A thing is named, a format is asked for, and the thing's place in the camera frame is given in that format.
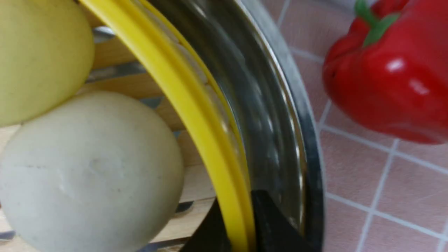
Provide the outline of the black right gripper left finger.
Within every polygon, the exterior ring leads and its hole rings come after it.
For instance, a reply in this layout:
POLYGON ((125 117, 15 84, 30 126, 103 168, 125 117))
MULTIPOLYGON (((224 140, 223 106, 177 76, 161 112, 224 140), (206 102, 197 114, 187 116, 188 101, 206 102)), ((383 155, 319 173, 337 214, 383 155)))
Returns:
POLYGON ((214 200, 208 214, 180 250, 181 252, 230 252, 231 244, 226 233, 221 208, 214 200))

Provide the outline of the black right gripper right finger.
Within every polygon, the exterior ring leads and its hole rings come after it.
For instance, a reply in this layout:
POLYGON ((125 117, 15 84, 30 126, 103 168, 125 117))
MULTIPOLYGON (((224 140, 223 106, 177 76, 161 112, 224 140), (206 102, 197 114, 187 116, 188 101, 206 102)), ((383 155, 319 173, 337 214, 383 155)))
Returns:
POLYGON ((258 252, 311 252, 265 190, 251 191, 258 252))

